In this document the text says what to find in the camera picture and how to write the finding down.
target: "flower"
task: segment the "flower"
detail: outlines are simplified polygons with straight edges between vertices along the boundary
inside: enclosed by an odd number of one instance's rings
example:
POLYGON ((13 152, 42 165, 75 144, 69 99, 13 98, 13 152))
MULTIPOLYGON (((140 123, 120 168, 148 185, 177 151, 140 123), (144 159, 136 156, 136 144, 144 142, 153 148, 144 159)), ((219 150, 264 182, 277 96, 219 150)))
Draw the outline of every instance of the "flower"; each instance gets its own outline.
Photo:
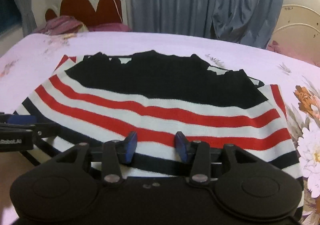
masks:
POLYGON ((308 178, 308 189, 311 197, 320 196, 320 129, 314 120, 309 124, 309 130, 302 129, 302 137, 298 139, 299 158, 302 174, 308 178))
POLYGON ((294 95, 300 101, 299 109, 302 112, 309 114, 312 118, 320 119, 320 99, 310 92, 305 87, 296 86, 294 95))

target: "red stripe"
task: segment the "red stripe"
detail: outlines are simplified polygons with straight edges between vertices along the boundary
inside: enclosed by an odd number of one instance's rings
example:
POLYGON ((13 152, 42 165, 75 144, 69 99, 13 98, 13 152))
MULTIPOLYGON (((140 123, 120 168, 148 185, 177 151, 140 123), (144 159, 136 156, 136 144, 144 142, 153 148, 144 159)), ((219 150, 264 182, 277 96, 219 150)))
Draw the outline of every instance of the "red stripe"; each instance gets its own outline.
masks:
MULTIPOLYGON (((82 110, 79 108, 73 108, 63 105, 57 102, 41 85, 35 90, 40 99, 47 104, 52 110, 61 114, 71 116, 73 118, 86 121, 88 123, 100 126, 114 133, 120 134, 123 137, 127 136, 130 131, 136 131, 138 134, 138 140, 162 143, 173 147, 173 134, 166 132, 158 132, 148 130, 140 127, 135 127, 123 121, 115 118, 102 116, 93 112, 82 110)), ((188 140, 201 140, 210 144, 211 147, 221 148, 225 143, 233 143, 243 149, 252 150, 267 150, 274 147, 278 143, 290 139, 288 130, 283 128, 274 132, 272 135, 265 139, 256 139, 252 137, 210 137, 210 136, 190 136, 188 140)))
POLYGON ((76 63, 76 61, 77 61, 77 57, 75 57, 75 56, 69 57, 69 59, 71 59, 74 63, 76 63))
POLYGON ((67 55, 63 55, 61 61, 59 62, 58 66, 55 68, 55 70, 60 67, 63 63, 65 63, 67 61, 69 57, 67 55))
POLYGON ((285 112, 285 106, 279 90, 279 86, 274 84, 271 84, 270 86, 271 86, 271 91, 273 94, 273 98, 276 101, 276 104, 278 105, 278 107, 280 107, 280 109, 284 113, 285 118, 287 118, 287 113, 285 112))
POLYGON ((179 108, 168 109, 156 106, 145 107, 135 101, 119 102, 104 99, 91 94, 77 93, 70 86, 62 83, 56 75, 52 76, 49 80, 56 89, 58 89, 66 97, 71 99, 86 101, 106 108, 130 110, 141 116, 151 116, 166 120, 176 120, 186 124, 212 127, 253 126, 256 128, 261 128, 270 123, 272 120, 279 118, 279 114, 276 109, 271 109, 256 118, 249 118, 247 116, 203 116, 179 108))

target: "circular cover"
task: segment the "circular cover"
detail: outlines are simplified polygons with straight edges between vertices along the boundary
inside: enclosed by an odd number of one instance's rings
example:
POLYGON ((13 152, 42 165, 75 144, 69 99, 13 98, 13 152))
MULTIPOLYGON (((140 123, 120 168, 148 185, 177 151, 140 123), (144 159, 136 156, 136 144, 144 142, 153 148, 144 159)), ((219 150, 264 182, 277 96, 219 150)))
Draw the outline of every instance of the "circular cover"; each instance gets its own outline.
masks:
POLYGON ((11 186, 11 201, 19 216, 35 221, 65 221, 84 213, 96 197, 96 181, 72 164, 51 166, 49 172, 32 172, 11 186))
POLYGON ((215 184, 220 203, 242 217, 283 218, 301 200, 301 186, 285 172, 258 163, 238 164, 215 184))

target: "white flower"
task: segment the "white flower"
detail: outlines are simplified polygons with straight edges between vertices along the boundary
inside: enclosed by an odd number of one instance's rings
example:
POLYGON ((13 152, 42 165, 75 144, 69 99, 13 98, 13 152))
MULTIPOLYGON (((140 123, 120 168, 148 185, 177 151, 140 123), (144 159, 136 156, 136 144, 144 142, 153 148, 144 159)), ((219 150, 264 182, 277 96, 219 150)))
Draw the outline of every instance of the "white flower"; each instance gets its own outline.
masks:
POLYGON ((308 178, 308 189, 311 197, 320 195, 320 129, 312 120, 307 128, 302 129, 303 137, 298 139, 298 151, 302 174, 308 178))

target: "orange flower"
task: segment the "orange flower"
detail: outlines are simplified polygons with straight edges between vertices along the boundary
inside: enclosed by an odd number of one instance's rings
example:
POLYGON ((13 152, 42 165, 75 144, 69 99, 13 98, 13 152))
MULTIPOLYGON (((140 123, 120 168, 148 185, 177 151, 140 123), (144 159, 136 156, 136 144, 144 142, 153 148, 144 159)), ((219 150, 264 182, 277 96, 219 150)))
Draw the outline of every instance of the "orange flower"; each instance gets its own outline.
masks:
POLYGON ((299 109, 309 114, 312 118, 316 118, 317 115, 311 107, 312 105, 317 107, 315 96, 311 95, 305 87, 296 86, 296 89, 294 95, 300 101, 300 103, 298 103, 299 109))

